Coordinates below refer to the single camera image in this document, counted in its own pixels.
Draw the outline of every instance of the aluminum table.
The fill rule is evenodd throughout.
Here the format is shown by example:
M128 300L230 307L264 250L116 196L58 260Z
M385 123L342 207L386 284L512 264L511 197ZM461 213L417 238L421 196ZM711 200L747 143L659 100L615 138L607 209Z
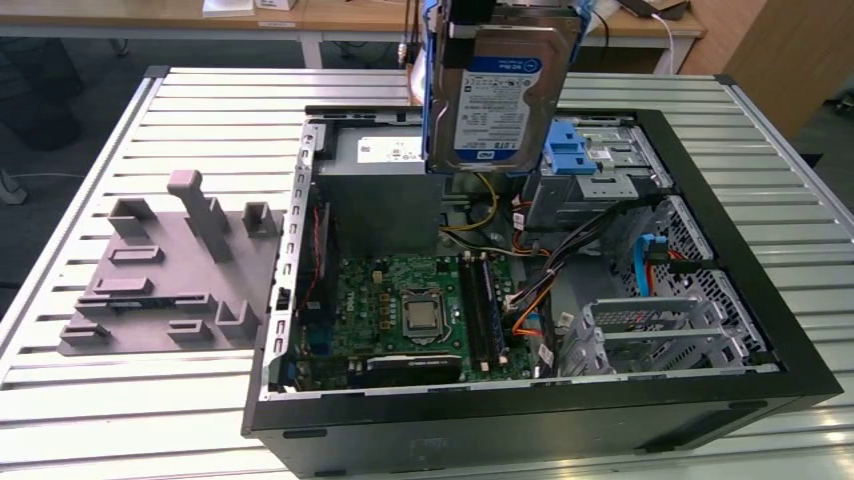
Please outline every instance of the aluminum table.
M240 437L252 352L65 358L58 332L89 280L116 198L197 169L222 208L288 207L306 104L404 105L398 71L149 70L0 323L0 470L21 478L288 478ZM737 87L711 77L571 75L561 107L664 112L846 393L691 452L382 478L851 478L854 222Z

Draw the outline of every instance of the hard drive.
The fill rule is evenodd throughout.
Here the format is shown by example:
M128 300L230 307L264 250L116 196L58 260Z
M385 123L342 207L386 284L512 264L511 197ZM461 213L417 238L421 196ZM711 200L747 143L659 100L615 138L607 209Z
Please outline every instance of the hard drive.
M437 23L455 27L441 19ZM437 173L529 172L539 163L581 19L569 8L504 7L495 9L488 24L457 29L436 36L427 168ZM473 49L460 61L453 40L471 36Z

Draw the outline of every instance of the green motherboard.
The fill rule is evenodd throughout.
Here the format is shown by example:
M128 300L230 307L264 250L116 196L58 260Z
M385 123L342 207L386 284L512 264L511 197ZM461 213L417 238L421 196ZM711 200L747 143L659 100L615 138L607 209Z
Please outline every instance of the green motherboard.
M488 265L500 303L512 291L509 266L503 256L489 258ZM457 355L463 359L460 381L529 377L527 346L509 338L507 363L485 372L472 367L456 257L341 259L336 291L333 324L294 332L301 354L312 357L309 389L346 388L340 360L376 355Z

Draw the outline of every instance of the cpu socket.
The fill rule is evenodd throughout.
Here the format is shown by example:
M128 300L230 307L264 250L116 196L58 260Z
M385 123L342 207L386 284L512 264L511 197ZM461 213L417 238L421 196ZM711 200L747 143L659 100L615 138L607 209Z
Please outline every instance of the cpu socket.
M402 306L402 336L419 345L441 336L444 300L440 288L413 288L400 291Z

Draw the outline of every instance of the open computer tower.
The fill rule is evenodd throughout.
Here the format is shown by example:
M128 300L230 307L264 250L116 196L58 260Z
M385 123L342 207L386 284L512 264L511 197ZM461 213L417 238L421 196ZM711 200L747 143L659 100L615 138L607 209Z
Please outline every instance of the open computer tower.
M559 111L515 177L425 174L413 108L306 113L242 425L297 476L691 449L839 393L659 112Z

